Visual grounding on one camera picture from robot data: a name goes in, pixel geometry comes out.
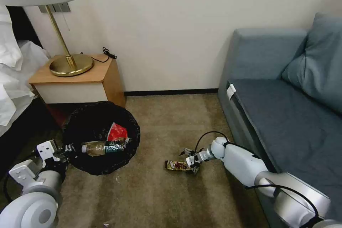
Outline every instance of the white wall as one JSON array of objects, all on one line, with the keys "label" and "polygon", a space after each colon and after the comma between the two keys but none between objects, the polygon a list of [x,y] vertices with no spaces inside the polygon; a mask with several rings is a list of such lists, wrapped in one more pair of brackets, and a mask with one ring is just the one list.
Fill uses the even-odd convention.
[{"label": "white wall", "polygon": [[[56,20],[70,51],[118,55],[126,91],[217,88],[239,27],[309,27],[342,0],[76,0]],[[25,8],[43,46],[62,53],[48,16]]]}]

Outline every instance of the wooden nightstand top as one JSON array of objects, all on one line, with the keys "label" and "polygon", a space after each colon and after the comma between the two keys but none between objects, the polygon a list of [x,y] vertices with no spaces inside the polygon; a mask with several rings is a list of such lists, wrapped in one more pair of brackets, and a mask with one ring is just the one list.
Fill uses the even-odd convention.
[{"label": "wooden nightstand top", "polygon": [[[57,58],[58,55],[48,61],[43,67],[41,67],[28,81],[30,84],[66,84],[66,83],[101,83],[107,73],[109,65],[112,61],[116,61],[109,58],[108,61],[101,63],[94,60],[94,67],[87,72],[73,76],[73,77],[58,77],[52,75],[49,66],[50,63]],[[105,61],[108,56],[104,54],[92,55],[95,59]]]}]

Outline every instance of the sofa armrest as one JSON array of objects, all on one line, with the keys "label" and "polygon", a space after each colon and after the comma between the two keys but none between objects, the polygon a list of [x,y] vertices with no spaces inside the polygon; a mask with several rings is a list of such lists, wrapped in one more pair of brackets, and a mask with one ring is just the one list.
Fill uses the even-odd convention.
[{"label": "sofa armrest", "polygon": [[278,79],[304,51],[307,32],[291,28],[240,28],[234,31],[220,86],[229,79]]}]

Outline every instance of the nightstand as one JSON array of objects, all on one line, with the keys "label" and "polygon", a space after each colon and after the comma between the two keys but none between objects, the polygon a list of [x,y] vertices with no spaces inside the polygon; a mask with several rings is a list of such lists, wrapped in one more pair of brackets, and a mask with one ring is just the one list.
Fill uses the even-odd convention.
[{"label": "nightstand", "polygon": [[[101,61],[107,59],[104,54],[92,56]],[[55,58],[56,56],[41,67],[29,79],[29,83],[45,102],[58,124],[61,125],[71,110],[78,106],[74,103],[107,100],[125,107],[126,100],[115,59],[109,58],[104,63],[94,60],[94,67],[83,74],[57,77],[49,70],[49,65]]]}]

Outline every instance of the sofa seat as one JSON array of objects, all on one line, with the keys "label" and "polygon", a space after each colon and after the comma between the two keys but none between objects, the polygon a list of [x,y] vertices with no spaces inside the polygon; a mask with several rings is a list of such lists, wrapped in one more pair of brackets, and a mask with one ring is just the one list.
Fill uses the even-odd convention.
[{"label": "sofa seat", "polygon": [[269,160],[328,195],[342,221],[342,116],[279,79],[230,79]]}]

